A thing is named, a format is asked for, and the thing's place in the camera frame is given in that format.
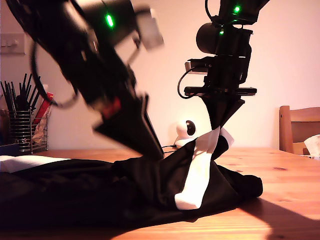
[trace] metal wire basket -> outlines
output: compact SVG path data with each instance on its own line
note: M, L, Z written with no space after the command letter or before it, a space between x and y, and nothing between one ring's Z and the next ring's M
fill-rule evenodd
M48 150L48 114L35 117L32 110L10 111L9 137L19 151L33 154Z

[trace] table surface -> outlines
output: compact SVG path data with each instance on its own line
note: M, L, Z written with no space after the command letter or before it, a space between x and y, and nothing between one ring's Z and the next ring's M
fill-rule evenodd
M114 162L137 157L125 149L49 150L39 155ZM261 197L238 208L135 230L86 229L17 232L1 240L223 239L320 240L320 161L271 148L231 148L216 160L230 170L262 178Z

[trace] black wire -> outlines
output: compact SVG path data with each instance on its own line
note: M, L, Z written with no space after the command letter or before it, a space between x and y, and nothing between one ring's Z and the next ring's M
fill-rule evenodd
M133 39L133 41L135 43L136 49L134 50L134 52L131 54L128 61L126 62L128 66L134 62L140 50L141 40L139 38L135 38Z
M175 151L165 151L164 154L174 153Z
M162 148L164 149L164 148L168 148L168 147L173 147L173 148L176 148L177 147L177 145L168 145L168 146L162 146Z
M211 16L211 14L210 14L210 12L209 12L209 9L208 9L208 0L205 0L205 1L204 1L204 7L205 7L205 12L206 12L206 14L207 14L208 17L210 18L210 20L212 20L212 16Z
M194 93L194 94L192 94L192 95L190 95L190 96L183 96L183 95L180 93L180 83L181 83L182 79L184 79L184 77L185 77L188 73L190 73L193 69L204 68L204 67L205 67L205 66L194 66L194 67L191 67L188 71L186 71L186 72L182 75L182 77L180 78L180 80L179 80L179 82L178 82L178 87L177 87L177 89L178 89L178 94L179 94L179 96L180 96L181 98L183 98L183 99L190 99L190 98L194 97L195 95L197 95L197 93Z
M38 89L38 92L41 95L41 97L43 97L43 99L46 100L51 105L54 105L58 108L69 108L73 106L76 103L76 100L78 98L78 89L75 87L73 87L73 90L74 90L73 97L64 103L57 103L55 100L49 99L49 97L47 96L46 90L44 89L44 86L42 85L38 75L36 52L37 52L37 43L34 41L33 44L31 45L31 58L30 58L31 73L32 73L35 87Z

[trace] light switch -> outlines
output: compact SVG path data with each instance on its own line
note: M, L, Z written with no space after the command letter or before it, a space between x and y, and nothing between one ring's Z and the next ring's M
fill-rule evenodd
M24 32L1 33L1 54L26 54L26 35Z

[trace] black garment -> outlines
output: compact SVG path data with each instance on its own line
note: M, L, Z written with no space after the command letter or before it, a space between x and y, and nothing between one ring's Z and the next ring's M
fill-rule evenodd
M262 194L260 178L214 162L228 149L219 136L201 207L178 210L174 197L184 188L194 149L192 141L161 161L71 159L0 173L0 229L144 227L223 212Z

